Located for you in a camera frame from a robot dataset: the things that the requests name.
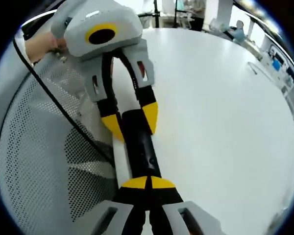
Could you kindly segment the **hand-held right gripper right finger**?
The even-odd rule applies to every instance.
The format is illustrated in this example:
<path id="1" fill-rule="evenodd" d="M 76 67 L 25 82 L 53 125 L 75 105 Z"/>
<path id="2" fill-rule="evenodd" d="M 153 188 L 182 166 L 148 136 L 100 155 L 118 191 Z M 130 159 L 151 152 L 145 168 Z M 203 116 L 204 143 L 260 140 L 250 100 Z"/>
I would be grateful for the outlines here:
<path id="1" fill-rule="evenodd" d="M 149 221 L 155 235 L 223 235 L 221 223 L 193 201 L 184 201 L 169 180 L 152 176 Z"/>

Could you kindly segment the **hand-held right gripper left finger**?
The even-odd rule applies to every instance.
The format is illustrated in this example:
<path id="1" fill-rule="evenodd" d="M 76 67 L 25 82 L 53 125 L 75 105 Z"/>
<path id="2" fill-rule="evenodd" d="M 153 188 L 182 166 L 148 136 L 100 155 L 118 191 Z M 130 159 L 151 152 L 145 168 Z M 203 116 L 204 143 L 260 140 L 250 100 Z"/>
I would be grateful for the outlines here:
<path id="1" fill-rule="evenodd" d="M 94 208 L 91 216 L 92 235 L 140 235 L 148 209 L 147 177 L 124 183 L 113 200 L 105 200 Z"/>

